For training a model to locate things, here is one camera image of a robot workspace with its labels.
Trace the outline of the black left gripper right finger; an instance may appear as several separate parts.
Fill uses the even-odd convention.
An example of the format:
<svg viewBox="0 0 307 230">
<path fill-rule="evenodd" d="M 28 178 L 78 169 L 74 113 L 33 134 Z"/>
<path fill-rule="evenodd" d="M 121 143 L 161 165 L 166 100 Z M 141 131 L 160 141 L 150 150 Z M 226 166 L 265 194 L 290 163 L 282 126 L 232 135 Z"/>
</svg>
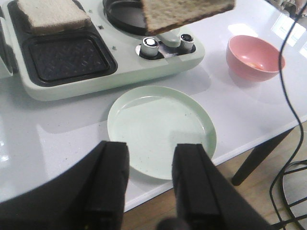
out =
<svg viewBox="0 0 307 230">
<path fill-rule="evenodd" d="M 172 163 L 177 216 L 191 230 L 272 230 L 223 177 L 201 144 L 177 144 Z"/>
</svg>

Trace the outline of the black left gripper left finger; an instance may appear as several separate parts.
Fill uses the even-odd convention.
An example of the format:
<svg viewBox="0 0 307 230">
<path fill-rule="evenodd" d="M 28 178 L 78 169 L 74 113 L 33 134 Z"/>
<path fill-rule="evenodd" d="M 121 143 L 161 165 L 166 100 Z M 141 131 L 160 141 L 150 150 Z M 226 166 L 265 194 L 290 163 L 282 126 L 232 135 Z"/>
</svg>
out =
<svg viewBox="0 0 307 230">
<path fill-rule="evenodd" d="M 123 142 L 100 142 L 54 179 L 0 205 L 3 230 L 119 230 L 129 179 Z"/>
</svg>

